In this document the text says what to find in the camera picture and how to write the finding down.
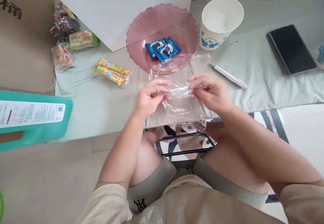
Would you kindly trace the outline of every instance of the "snack package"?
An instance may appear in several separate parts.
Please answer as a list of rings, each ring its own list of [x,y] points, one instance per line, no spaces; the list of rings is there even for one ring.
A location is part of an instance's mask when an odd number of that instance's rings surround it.
[[[51,49],[54,60],[54,68],[57,72],[63,72],[75,67],[75,55],[68,43],[59,43]]]
[[[162,48],[163,45],[166,43],[166,38],[157,40],[155,42],[145,44],[145,48],[148,51],[149,55],[151,56],[151,60],[156,58],[155,51]]]
[[[113,64],[113,63],[111,63],[108,60],[105,60],[103,58],[101,58],[100,60],[98,60],[97,65],[100,65],[102,67],[105,67],[105,68],[111,69],[113,71],[119,72],[119,73],[121,73],[124,76],[127,76],[129,74],[129,72],[130,72],[129,69],[126,69],[124,67],[115,65],[115,64]]]
[[[69,42],[73,52],[99,46],[98,37],[89,29],[70,34]]]
[[[92,70],[117,83],[120,87],[125,87],[129,83],[130,73],[125,76],[100,65],[96,65]]]
[[[50,32],[56,39],[66,39],[71,33],[80,31],[80,28],[75,20],[64,16],[54,23]]]
[[[60,0],[55,1],[55,11],[54,11],[54,20],[58,21],[60,18],[68,16],[75,20],[75,16],[72,11],[64,5],[64,3]]]
[[[162,64],[166,66],[168,63],[165,60],[175,56],[180,52],[180,47],[169,36],[168,42],[164,46],[162,46],[161,49],[155,51],[155,55],[159,58]]]

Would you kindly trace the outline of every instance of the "thigh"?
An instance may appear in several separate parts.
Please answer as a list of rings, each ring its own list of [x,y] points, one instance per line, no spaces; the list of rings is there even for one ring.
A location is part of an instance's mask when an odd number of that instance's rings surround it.
[[[158,136],[153,132],[143,132],[135,171],[129,184],[130,187],[143,182],[160,165],[163,157],[153,147],[158,140],[157,138]]]
[[[134,215],[159,199],[177,175],[175,166],[153,147],[159,137],[156,132],[143,132],[135,172],[127,194],[129,208]]]
[[[266,200],[269,184],[256,174],[222,122],[207,124],[207,133],[216,146],[197,162],[194,174],[212,188],[254,207]]]

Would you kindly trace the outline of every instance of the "beige tile floor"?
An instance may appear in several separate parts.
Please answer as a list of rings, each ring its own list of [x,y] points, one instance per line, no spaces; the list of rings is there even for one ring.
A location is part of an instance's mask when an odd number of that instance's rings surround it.
[[[280,110],[290,144],[324,175],[324,105]],[[0,153],[1,224],[74,223],[118,134]],[[264,212],[287,222],[280,203]]]

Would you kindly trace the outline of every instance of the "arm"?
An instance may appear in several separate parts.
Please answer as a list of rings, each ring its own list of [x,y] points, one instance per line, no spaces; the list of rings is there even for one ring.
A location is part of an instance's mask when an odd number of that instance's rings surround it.
[[[107,156],[95,189],[106,184],[119,184],[128,191],[137,162],[144,121],[154,113],[164,94],[170,92],[163,86],[168,84],[162,80],[152,81],[139,90],[134,111]]]
[[[222,118],[255,171],[278,196],[289,184],[324,187],[323,177],[305,157],[233,104],[223,81],[207,74],[194,75],[188,81],[205,106]]]

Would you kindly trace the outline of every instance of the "white container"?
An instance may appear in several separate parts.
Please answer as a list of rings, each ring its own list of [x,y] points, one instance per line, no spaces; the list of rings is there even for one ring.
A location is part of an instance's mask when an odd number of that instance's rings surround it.
[[[317,68],[324,70],[324,45],[314,50],[313,57]]]
[[[204,50],[218,48],[244,17],[243,6],[237,0],[212,0],[202,12],[198,44]]]

